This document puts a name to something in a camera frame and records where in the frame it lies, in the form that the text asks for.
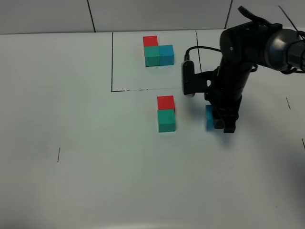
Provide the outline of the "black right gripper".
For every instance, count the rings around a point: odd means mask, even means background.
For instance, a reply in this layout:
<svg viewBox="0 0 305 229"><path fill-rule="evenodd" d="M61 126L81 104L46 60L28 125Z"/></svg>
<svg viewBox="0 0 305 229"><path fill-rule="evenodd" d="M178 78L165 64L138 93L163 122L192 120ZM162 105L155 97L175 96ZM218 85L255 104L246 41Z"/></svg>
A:
<svg viewBox="0 0 305 229"><path fill-rule="evenodd" d="M213 125L234 133L245 86L245 68L219 66L214 71L194 75L195 91L204 92L205 100L213 106Z"/></svg>

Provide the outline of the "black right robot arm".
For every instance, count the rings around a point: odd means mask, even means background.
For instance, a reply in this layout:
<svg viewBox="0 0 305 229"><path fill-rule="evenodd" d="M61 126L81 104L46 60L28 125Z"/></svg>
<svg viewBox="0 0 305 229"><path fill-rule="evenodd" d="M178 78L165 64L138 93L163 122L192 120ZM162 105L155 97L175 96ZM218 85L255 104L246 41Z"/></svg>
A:
<svg viewBox="0 0 305 229"><path fill-rule="evenodd" d="M297 28L285 29L240 6L238 11L250 20L222 32L220 65L201 73L210 81L205 100L207 128L234 133L239 118L242 92L250 73L259 66L282 74L305 72L305 33Z"/></svg>

